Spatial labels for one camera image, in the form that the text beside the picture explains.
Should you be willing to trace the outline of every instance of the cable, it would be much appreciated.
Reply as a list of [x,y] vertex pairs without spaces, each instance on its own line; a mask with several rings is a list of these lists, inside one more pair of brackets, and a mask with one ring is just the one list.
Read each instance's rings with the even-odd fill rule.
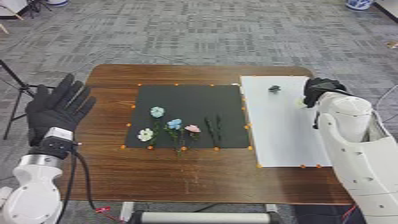
[[374,109],[376,109],[376,111],[378,111],[378,105],[380,105],[380,103],[381,103],[381,100],[385,99],[387,95],[388,95],[390,92],[394,91],[396,87],[398,87],[398,85],[394,85],[394,86],[390,87],[388,91],[381,94],[381,97],[380,97],[378,100],[376,100],[376,104],[374,104]]
[[67,202],[69,202],[69,198],[70,198],[70,188],[72,188],[74,172],[76,172],[76,156],[74,156],[72,151],[70,151],[70,176],[69,176],[63,205],[61,205],[61,210],[60,210],[60,214],[58,214],[56,224],[60,224],[61,216],[65,213]]
[[86,201],[88,201],[88,205],[92,210],[95,211],[95,213],[99,213],[108,219],[111,219],[115,222],[124,223],[124,221],[115,218],[111,215],[108,215],[104,212],[97,212],[97,208],[93,205],[93,201],[92,201],[92,191],[90,191],[90,171],[88,171],[88,164],[85,162],[85,158],[81,156],[81,154],[74,151],[74,157],[77,158],[77,161],[81,163],[83,166],[83,175],[85,175],[85,196],[86,196]]
[[348,222],[348,219],[349,219],[349,217],[351,217],[351,214],[353,214],[353,212],[355,212],[355,209],[356,209],[356,205],[353,204],[353,205],[351,205],[351,208],[349,208],[348,211],[344,212],[344,215],[340,216],[342,224],[346,224],[346,222]]
[[381,123],[385,123],[388,120],[392,120],[392,119],[396,118],[396,116],[398,116],[398,114],[396,114],[390,118],[387,118],[387,119],[381,121]]
[[90,204],[90,208],[95,211],[95,205],[93,205],[93,202],[92,202],[92,193],[90,193],[90,171],[88,171],[88,165],[86,165],[86,162],[85,162],[81,154],[77,152],[74,152],[74,155],[76,155],[77,161],[79,161],[81,166],[83,166],[86,201],[88,201],[88,204]]
[[5,180],[8,180],[10,178],[14,178],[14,176],[5,177],[3,179],[0,179],[0,182],[5,181]]
[[207,205],[204,208],[200,208],[200,209],[197,209],[193,212],[200,212],[200,211],[204,211],[205,209],[209,209],[211,207],[214,207],[218,204],[211,204],[211,205]]

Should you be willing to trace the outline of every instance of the black cable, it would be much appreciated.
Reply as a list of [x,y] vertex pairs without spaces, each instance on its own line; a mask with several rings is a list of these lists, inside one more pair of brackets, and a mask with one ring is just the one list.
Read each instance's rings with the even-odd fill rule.
[[0,182],[5,181],[5,180],[8,180],[10,178],[14,178],[14,176],[5,177],[3,179],[0,179]]
[[214,205],[218,205],[218,204],[211,204],[211,205],[207,205],[204,208],[197,209],[193,212],[200,212],[200,211],[204,211],[205,209],[209,209],[211,207],[214,207]]
[[65,213],[67,202],[69,202],[69,198],[70,198],[70,188],[72,188],[74,172],[76,172],[76,156],[74,156],[72,151],[70,151],[70,176],[69,176],[63,205],[61,205],[61,210],[60,210],[60,214],[58,214],[56,224],[60,223],[60,220],[61,220],[61,216],[63,216],[63,213]]
[[85,162],[81,154],[77,152],[74,152],[74,155],[77,157],[77,161],[79,161],[81,166],[83,166],[86,201],[88,201],[88,204],[90,204],[90,208],[95,211],[95,205],[93,205],[93,202],[92,202],[92,193],[90,193],[90,171],[88,171],[88,165],[86,165],[86,162]]

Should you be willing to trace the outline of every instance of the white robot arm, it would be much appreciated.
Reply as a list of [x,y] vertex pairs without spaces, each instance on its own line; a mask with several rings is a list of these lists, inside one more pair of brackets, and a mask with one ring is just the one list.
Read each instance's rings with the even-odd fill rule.
[[396,224],[398,145],[369,102],[323,89],[316,122],[333,173],[365,222]]
[[[65,148],[72,140],[72,133],[60,128],[51,128],[40,147]],[[42,152],[21,157],[14,168],[19,188],[0,189],[0,224],[53,224],[61,209],[58,189],[53,179],[61,175],[61,158]]]

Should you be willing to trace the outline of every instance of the white board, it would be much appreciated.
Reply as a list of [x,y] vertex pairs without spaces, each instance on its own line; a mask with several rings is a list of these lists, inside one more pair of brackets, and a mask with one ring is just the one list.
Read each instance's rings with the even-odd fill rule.
[[[241,76],[252,140],[260,167],[330,166],[317,130],[316,109],[305,108],[303,76]],[[268,88],[280,86],[278,93]]]

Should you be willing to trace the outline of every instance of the table leg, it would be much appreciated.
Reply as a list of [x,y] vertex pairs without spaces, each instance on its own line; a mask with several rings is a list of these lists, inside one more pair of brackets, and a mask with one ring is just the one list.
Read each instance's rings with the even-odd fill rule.
[[133,202],[122,202],[120,217],[118,217],[118,219],[124,222],[129,220],[131,214],[133,214]]

